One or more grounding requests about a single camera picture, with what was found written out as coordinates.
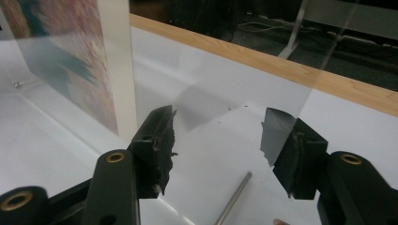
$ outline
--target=silver stick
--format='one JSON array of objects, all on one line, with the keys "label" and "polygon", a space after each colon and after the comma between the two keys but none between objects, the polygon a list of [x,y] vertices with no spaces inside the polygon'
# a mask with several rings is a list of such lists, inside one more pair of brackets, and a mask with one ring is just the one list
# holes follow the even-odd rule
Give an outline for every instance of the silver stick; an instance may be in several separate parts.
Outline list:
[{"label": "silver stick", "polygon": [[239,198],[240,193],[246,187],[246,185],[251,177],[252,177],[252,172],[248,172],[246,174],[245,178],[243,179],[242,183],[240,183],[239,187],[235,191],[234,195],[229,200],[229,203],[225,206],[219,219],[217,219],[216,225],[221,225],[223,223],[223,221],[226,219],[226,216],[231,211],[232,207],[234,206],[234,203],[237,201],[237,198]]}]

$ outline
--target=wooden edge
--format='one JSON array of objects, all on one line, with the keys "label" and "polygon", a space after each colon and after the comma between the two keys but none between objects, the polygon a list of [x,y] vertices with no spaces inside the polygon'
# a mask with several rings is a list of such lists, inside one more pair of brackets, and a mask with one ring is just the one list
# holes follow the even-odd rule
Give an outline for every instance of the wooden edge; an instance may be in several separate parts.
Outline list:
[{"label": "wooden edge", "polygon": [[130,25],[398,117],[397,92],[132,14]]}]

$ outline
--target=colorful picture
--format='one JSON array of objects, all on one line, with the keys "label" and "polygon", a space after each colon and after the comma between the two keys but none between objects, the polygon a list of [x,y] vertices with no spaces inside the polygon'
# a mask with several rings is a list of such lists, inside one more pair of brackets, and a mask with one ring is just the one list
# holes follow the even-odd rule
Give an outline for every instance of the colorful picture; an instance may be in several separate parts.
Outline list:
[{"label": "colorful picture", "polygon": [[30,71],[118,133],[97,0],[0,0]]}]

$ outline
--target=painting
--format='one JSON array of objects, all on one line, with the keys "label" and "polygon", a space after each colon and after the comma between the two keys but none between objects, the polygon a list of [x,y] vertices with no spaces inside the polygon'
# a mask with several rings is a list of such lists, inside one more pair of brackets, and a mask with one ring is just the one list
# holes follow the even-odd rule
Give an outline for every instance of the painting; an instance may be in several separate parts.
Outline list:
[{"label": "painting", "polygon": [[0,7],[29,70],[119,134],[98,0],[0,0]]}]

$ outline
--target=wooden strip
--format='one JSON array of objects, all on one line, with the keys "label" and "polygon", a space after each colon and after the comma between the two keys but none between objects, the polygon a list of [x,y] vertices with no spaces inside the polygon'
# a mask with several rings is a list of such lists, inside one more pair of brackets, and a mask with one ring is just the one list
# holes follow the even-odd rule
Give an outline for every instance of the wooden strip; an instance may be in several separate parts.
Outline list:
[{"label": "wooden strip", "polygon": [[165,38],[398,117],[397,92],[140,16],[131,14],[130,24]]}]

